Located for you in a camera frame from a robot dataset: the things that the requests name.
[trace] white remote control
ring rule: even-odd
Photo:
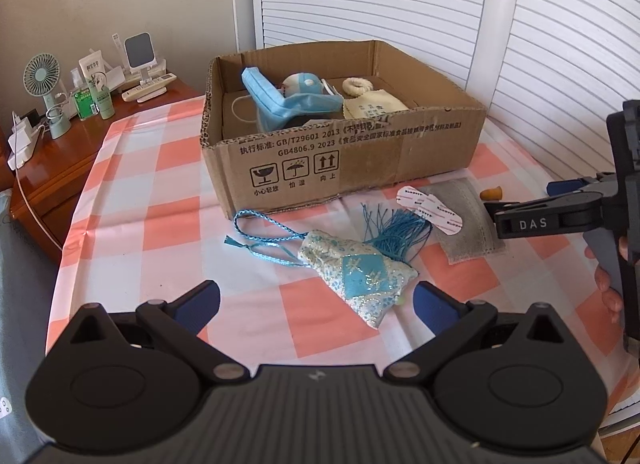
[[[134,99],[140,99],[147,94],[155,92],[166,85],[169,85],[171,82],[177,80],[178,77],[175,74],[171,74],[170,72],[161,76],[160,78],[154,78],[149,83],[145,83],[145,85],[135,86],[133,89],[129,89],[126,92],[122,93],[122,99],[124,101],[133,101]]]

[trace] handheld fan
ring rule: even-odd
[[[65,102],[56,102],[53,94],[59,80],[60,64],[56,57],[49,53],[40,53],[31,58],[22,77],[26,91],[32,96],[41,96],[44,99],[53,139],[62,136],[71,127],[69,118],[62,110]]]

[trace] triangular hole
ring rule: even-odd
[[[104,339],[104,334],[98,320],[94,316],[87,316],[82,320],[80,327],[71,339],[71,343],[86,343],[88,341],[99,341]]]
[[[536,318],[527,338],[549,343],[562,343],[564,341],[548,316],[538,316]]]

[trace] pink and white tablecloth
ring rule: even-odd
[[[379,330],[370,329],[312,269],[284,267],[225,245],[236,237],[223,216],[200,152],[204,98],[116,121],[97,155],[63,249],[47,347],[80,305],[133,311],[150,298],[171,301],[205,279],[222,304],[200,336],[251,369],[260,363],[363,364],[383,368],[431,333],[412,309],[412,288]],[[477,190],[502,186],[505,200],[543,197],[544,170],[487,121],[469,168],[412,183],[468,177]],[[398,188],[349,195],[274,217],[296,231],[343,238],[364,233],[360,203],[396,207]],[[280,234],[251,219],[245,230]],[[433,235],[414,258],[420,279],[460,301],[483,298],[502,311],[553,304],[604,379],[612,402],[637,388],[638,364],[622,348],[584,257],[580,235],[514,239],[508,250],[450,265]]]

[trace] orange earplug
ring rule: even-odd
[[[484,189],[480,192],[480,199],[482,200],[502,200],[502,187],[496,186],[495,188]]]

